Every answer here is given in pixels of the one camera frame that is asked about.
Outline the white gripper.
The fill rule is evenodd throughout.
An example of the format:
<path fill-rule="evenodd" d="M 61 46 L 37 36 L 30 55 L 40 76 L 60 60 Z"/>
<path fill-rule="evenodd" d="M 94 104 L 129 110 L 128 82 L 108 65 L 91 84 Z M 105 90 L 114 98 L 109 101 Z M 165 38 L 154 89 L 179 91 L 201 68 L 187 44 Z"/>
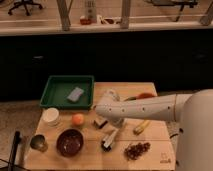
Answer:
<path fill-rule="evenodd" d="M 118 134 L 118 130 L 114 130 L 105 141 L 101 143 L 101 148 L 104 151 L 110 151 L 112 149 L 111 144 L 114 141 L 116 135 Z"/>

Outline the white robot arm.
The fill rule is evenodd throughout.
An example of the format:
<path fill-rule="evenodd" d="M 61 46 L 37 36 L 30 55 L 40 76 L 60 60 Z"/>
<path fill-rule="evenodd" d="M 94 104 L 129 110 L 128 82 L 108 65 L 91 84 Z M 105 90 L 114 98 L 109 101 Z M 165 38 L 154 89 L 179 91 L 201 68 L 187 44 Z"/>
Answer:
<path fill-rule="evenodd" d="M 114 123 L 124 118 L 178 122 L 175 171 L 213 171 L 213 89 L 132 101 L 107 90 L 95 111 Z"/>

